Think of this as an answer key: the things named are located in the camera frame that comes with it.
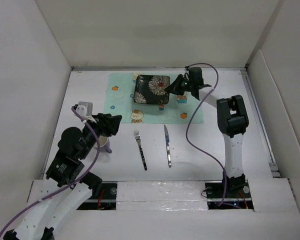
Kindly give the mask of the purple ceramic mug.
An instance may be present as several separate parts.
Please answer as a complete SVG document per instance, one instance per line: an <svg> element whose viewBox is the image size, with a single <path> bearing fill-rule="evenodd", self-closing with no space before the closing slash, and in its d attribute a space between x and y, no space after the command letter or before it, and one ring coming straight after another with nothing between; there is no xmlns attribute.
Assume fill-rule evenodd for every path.
<svg viewBox="0 0 300 240"><path fill-rule="evenodd" d="M110 148L110 140L108 137L100 136L98 138L98 141L99 141L99 151L101 153L108 153L108 154L112 153L112 150Z"/></svg>

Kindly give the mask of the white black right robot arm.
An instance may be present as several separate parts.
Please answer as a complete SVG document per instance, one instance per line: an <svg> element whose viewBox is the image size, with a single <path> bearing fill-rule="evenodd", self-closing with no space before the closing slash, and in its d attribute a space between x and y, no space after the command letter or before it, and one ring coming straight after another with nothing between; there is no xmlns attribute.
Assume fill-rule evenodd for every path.
<svg viewBox="0 0 300 240"><path fill-rule="evenodd" d="M207 103L216 109L217 126L222 133L225 148L225 162L216 162L222 168L221 191L227 197L233 197L239 189L245 185L246 176L243 170L243 139L249 126L249 118L244 98L237 94L225 97L216 92L219 83L219 72L211 64L216 74L214 85L204 83L200 63L194 63L185 67L185 73L179 74L176 80L165 90L170 94L183 94L185 92L199 101L186 128L186 140L189 141L188 131L190 125L203 103Z"/></svg>

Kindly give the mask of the dark floral rectangular plate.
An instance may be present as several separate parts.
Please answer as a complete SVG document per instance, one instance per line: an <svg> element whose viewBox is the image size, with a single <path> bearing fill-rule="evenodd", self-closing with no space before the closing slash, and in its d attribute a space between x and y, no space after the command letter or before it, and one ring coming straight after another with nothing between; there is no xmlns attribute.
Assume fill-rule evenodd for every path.
<svg viewBox="0 0 300 240"><path fill-rule="evenodd" d="M138 75L133 102L142 105L166 105L170 99L166 88L170 83L171 78L167 75Z"/></svg>

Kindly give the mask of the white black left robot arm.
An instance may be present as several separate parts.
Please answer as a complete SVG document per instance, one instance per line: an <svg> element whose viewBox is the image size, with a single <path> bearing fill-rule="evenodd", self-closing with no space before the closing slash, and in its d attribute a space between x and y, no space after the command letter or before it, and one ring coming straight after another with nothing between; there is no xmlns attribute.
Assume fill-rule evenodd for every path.
<svg viewBox="0 0 300 240"><path fill-rule="evenodd" d="M84 169L83 160L94 146L101 152L100 137L112 137L119 131L121 115L99 113L84 116L75 113L83 129L68 127L58 142L57 153L45 173L41 197L15 215L1 230L3 240L53 240L57 230L71 213L88 198L97 198L102 179L90 170L96 156Z"/></svg>

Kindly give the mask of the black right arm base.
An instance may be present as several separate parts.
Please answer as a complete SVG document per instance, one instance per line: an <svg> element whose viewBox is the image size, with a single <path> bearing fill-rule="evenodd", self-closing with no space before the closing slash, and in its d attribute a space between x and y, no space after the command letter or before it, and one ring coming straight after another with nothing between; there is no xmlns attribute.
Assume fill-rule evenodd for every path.
<svg viewBox="0 0 300 240"><path fill-rule="evenodd" d="M208 181L201 196L206 199L209 210L247 209L253 210L249 183L246 176L226 178L222 181Z"/></svg>

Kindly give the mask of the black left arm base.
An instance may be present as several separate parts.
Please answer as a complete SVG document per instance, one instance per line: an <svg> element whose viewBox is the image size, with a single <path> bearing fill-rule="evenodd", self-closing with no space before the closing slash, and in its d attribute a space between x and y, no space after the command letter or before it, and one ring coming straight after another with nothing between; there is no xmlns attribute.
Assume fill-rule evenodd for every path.
<svg viewBox="0 0 300 240"><path fill-rule="evenodd" d="M98 196L92 196L82 203L77 210L88 211L111 211L116 210L118 183L106 181L102 183L102 188Z"/></svg>

